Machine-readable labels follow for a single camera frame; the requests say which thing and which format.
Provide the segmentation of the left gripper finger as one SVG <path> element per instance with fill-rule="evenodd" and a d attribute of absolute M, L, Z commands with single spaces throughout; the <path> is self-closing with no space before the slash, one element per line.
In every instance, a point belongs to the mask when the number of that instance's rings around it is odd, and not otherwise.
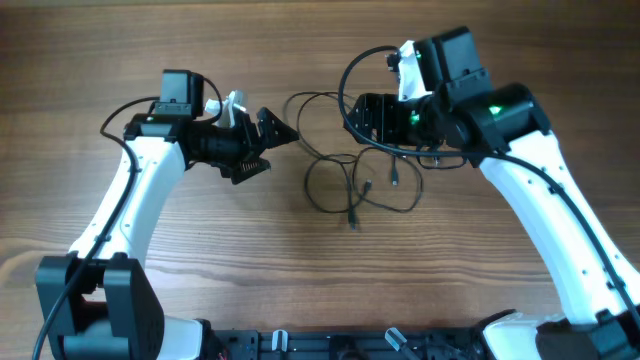
<path fill-rule="evenodd" d="M 270 162 L 262 158 L 240 162 L 232 169 L 230 179 L 233 185 L 238 185 L 257 174 L 270 169 Z"/>
<path fill-rule="evenodd" d="M 281 121 L 266 107 L 257 113 L 258 128 L 261 144 L 267 149 L 273 149 L 299 140 L 296 130 Z"/>

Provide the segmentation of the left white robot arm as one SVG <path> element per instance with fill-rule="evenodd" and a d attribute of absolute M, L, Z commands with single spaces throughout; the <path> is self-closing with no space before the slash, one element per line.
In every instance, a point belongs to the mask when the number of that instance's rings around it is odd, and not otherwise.
<path fill-rule="evenodd" d="M 44 322 L 33 349 L 57 359 L 227 359 L 202 319 L 167 316 L 145 274 L 165 201 L 195 164 L 239 184 L 269 169 L 264 151 L 298 139 L 270 110 L 233 97 L 206 102 L 209 80 L 167 70 L 161 92 L 117 143 L 122 158 L 96 214 L 63 256 L 44 257 L 35 284 Z"/>

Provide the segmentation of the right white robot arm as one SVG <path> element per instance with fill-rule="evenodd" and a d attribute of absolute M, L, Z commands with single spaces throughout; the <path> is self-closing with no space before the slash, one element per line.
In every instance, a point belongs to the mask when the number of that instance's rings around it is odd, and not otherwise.
<path fill-rule="evenodd" d="M 639 274 L 599 222 L 530 90 L 495 88 L 471 31 L 385 45 L 396 94 L 367 93 L 341 111 L 362 144 L 421 159 L 458 157 L 500 192 L 552 278 L 562 310 L 495 314 L 468 329 L 437 330 L 427 356 L 467 359 L 635 359 Z"/>

